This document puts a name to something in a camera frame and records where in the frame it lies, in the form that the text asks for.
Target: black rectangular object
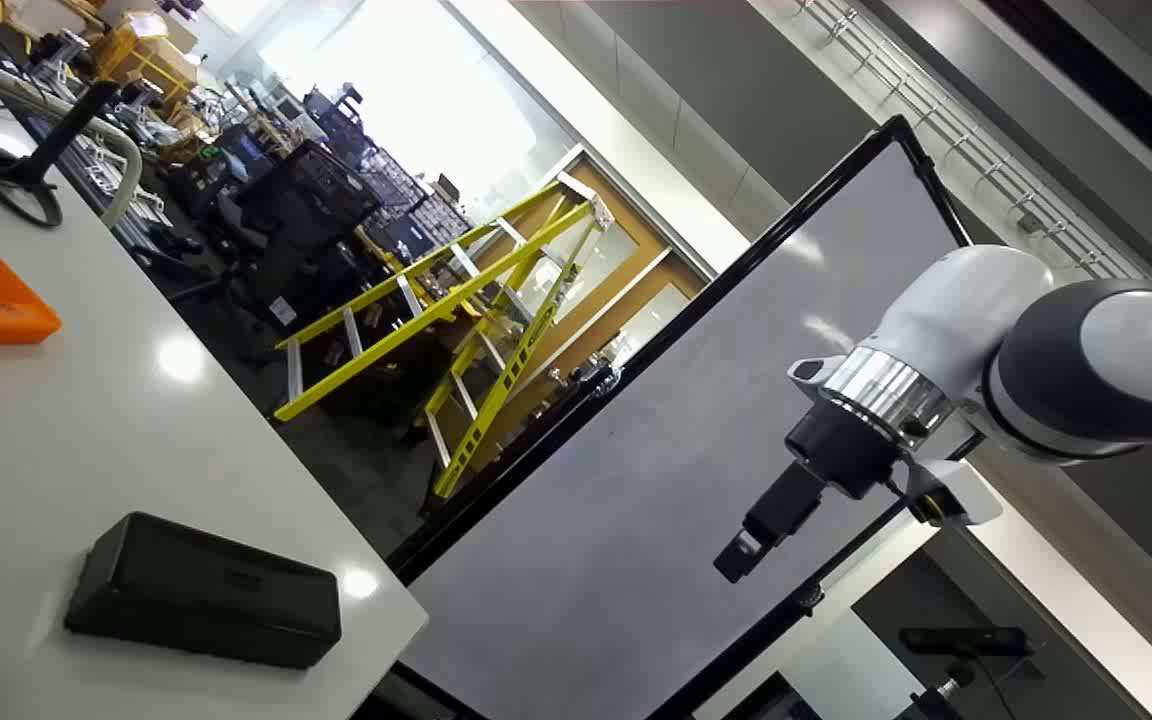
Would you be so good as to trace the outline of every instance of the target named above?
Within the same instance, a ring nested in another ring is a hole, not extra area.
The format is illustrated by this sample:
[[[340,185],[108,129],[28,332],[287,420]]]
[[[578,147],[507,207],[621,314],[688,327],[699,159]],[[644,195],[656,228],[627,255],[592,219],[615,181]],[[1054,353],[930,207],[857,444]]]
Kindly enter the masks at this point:
[[[312,666],[340,638],[336,576],[130,512],[79,573],[63,628]]]

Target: robotic arm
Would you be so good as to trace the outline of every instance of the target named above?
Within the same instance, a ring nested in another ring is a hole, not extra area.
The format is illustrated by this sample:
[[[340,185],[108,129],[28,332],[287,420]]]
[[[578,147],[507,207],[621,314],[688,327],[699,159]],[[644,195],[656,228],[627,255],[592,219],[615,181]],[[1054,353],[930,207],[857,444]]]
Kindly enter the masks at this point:
[[[941,504],[972,487],[911,452],[958,407],[1041,459],[1152,444],[1152,287],[1054,287],[1019,246],[958,246],[857,353],[797,361],[788,376],[812,407],[782,438],[797,459],[716,555],[730,585],[814,512],[822,485],[861,500],[909,462],[911,490],[949,514]]]

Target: industrial equipment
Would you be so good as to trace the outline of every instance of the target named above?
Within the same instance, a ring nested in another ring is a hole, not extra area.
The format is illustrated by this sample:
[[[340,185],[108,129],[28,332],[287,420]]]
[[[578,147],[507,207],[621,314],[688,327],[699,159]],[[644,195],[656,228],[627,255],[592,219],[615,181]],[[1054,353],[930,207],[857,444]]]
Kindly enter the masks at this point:
[[[49,185],[53,162],[60,151],[117,101],[124,87],[95,78],[67,116],[40,140],[30,157],[13,157],[0,147],[0,204],[13,207],[20,219],[37,228],[60,228],[63,210]]]
[[[1152,287],[1054,287],[1019,246],[958,246],[930,265],[849,356],[797,361],[812,396],[788,431],[788,473],[716,555],[736,585],[793,536],[831,485],[861,500],[909,462],[918,520],[990,520],[999,504],[964,462],[911,452],[964,412],[1036,459],[1099,459],[1152,444]]]
[[[545,223],[518,228],[532,210],[548,210]],[[355,299],[300,327],[278,342],[278,353],[287,353],[287,403],[274,407],[274,420],[287,425],[303,417],[308,407],[340,393],[346,378],[374,367],[384,356],[393,356],[432,325],[459,314],[462,308],[473,308],[476,314],[513,312],[524,327],[532,327],[535,314],[518,308],[514,292],[527,283],[535,259],[582,219],[597,219],[597,195],[577,181],[555,181],[524,204],[507,207],[499,219],[478,223],[469,236],[421,255],[415,265],[393,271]],[[393,332],[365,341],[366,312],[374,312],[393,297],[402,304],[402,319]],[[326,376],[308,378],[300,356],[303,342],[336,332],[345,332],[346,341],[346,361]]]
[[[67,64],[86,52],[86,40],[79,32],[57,32],[37,40],[30,46],[30,75],[60,101],[74,101],[67,84]]]

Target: white table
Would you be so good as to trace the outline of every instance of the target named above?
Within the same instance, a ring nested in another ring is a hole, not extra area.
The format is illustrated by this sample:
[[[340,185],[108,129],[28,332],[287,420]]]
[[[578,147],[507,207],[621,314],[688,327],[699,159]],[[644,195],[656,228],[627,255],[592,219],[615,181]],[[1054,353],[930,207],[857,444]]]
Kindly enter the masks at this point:
[[[0,349],[0,720],[346,714],[422,610],[70,187],[63,228],[0,207],[0,255],[63,314]],[[93,538],[155,512],[331,568],[340,642],[308,671],[67,635]]]

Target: window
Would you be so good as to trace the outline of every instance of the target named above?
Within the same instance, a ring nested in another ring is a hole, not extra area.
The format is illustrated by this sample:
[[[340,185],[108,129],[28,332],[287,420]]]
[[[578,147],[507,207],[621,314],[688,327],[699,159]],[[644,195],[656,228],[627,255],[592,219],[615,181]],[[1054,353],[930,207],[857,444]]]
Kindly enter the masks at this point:
[[[250,32],[268,11],[274,11],[278,0],[207,0],[202,14],[212,14],[220,29],[243,36]]]

